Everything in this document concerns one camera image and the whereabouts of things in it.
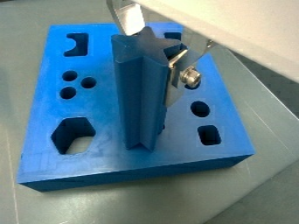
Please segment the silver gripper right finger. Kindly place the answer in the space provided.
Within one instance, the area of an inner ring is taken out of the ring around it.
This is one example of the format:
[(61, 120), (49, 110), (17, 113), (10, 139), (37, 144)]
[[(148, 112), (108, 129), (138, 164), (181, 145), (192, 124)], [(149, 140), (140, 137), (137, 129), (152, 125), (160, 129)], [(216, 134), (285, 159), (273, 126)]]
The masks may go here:
[(164, 97), (166, 107), (170, 107), (182, 96), (184, 87), (194, 88), (201, 81), (201, 74), (196, 70), (197, 61), (217, 43), (200, 34), (198, 39), (197, 51), (188, 45), (181, 45), (180, 51), (168, 59), (169, 78)]

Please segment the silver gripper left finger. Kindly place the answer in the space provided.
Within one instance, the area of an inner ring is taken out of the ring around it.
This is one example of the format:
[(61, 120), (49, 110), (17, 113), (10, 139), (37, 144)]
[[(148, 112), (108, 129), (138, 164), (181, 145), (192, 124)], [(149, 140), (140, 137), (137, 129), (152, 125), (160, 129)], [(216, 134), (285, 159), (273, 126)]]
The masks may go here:
[(140, 4), (132, 0), (106, 0), (106, 7), (120, 32), (136, 35), (145, 27)]

